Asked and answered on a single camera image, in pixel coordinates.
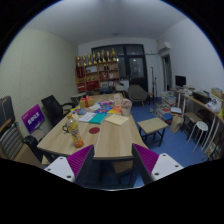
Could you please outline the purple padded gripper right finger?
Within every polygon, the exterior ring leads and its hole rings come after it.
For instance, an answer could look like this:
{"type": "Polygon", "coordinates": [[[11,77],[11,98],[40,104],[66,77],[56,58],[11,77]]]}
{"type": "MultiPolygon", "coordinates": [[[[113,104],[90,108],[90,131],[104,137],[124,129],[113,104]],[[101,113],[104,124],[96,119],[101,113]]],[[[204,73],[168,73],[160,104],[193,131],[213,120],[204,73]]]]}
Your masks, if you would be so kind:
{"type": "Polygon", "coordinates": [[[145,185],[183,169],[183,166],[167,153],[157,154],[133,143],[132,155],[145,185]]]}

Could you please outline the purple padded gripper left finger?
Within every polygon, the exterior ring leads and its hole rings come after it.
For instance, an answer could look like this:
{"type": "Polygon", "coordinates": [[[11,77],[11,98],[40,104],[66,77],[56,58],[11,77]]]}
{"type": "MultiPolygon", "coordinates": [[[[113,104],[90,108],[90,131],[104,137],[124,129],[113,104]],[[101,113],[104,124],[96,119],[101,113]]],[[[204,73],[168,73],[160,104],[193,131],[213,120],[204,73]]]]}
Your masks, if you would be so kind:
{"type": "Polygon", "coordinates": [[[68,157],[59,156],[45,171],[82,186],[93,156],[94,145],[89,145],[68,157]]]}

